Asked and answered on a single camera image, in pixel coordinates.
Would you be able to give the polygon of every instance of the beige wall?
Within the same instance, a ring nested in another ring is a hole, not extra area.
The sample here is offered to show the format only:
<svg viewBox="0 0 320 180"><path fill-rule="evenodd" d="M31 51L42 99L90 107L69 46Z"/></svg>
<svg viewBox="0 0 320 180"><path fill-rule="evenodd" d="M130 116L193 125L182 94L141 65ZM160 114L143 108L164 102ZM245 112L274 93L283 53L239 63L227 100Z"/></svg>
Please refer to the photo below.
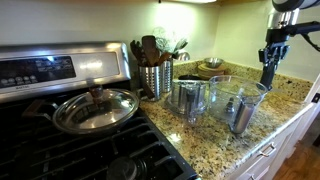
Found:
<svg viewBox="0 0 320 180"><path fill-rule="evenodd" d="M0 45L104 40L129 45L161 26L187 37L186 50L198 59L212 56L219 9L157 0L1 0Z"/></svg>
<svg viewBox="0 0 320 180"><path fill-rule="evenodd" d="M258 50L265 47L267 17L271 1L222 7L220 10L214 54L227 61L262 69ZM320 21L320 6L300 11L298 22ZM320 44L320 32L310 33ZM315 81L320 73L320 53L301 36L287 42L291 50L277 73Z"/></svg>

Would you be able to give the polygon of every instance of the digital display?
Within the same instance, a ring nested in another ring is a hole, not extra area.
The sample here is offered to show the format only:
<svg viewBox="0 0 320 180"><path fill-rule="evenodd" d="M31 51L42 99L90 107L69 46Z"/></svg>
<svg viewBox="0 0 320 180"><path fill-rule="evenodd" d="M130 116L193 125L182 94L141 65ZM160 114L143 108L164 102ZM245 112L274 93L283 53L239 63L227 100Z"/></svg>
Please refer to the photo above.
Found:
<svg viewBox="0 0 320 180"><path fill-rule="evenodd" d="M0 88L76 77L70 56L0 61Z"/></svg>

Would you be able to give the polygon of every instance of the stainless steel utensil holder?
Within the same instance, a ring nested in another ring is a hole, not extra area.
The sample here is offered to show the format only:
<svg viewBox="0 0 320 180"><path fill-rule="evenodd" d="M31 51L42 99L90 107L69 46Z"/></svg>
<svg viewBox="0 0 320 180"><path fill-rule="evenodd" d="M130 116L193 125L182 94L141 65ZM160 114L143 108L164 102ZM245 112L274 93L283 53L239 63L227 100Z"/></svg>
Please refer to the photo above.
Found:
<svg viewBox="0 0 320 180"><path fill-rule="evenodd" d="M155 97L146 101L158 101L161 97L161 67L141 67L139 66L140 82L147 84Z"/></svg>
<svg viewBox="0 0 320 180"><path fill-rule="evenodd" d="M162 92L170 92L172 88L173 76L173 59L164 61L161 65L162 69Z"/></svg>

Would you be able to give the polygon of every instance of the granite countertop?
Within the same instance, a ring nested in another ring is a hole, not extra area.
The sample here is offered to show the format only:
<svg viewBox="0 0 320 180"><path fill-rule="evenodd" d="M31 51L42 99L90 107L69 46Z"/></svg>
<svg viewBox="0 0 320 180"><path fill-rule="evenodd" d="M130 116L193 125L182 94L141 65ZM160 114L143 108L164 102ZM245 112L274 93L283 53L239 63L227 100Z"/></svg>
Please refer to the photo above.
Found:
<svg viewBox="0 0 320 180"><path fill-rule="evenodd" d="M233 135L226 123L205 112L190 127L183 118L158 102L142 101L140 107L202 179L223 179L250 155L273 139L307 109L307 104L286 94L269 92L244 133Z"/></svg>

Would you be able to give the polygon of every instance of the oven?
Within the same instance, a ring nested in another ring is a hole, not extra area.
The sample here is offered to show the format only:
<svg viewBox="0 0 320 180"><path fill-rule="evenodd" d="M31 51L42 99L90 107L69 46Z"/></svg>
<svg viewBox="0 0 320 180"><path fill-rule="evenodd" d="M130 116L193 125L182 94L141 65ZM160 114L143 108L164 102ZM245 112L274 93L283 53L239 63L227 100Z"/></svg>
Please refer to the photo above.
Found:
<svg viewBox="0 0 320 180"><path fill-rule="evenodd" d="M92 84L130 90L128 61L121 42L0 47L0 180L196 179L141 109L112 134L53 125L55 108Z"/></svg>

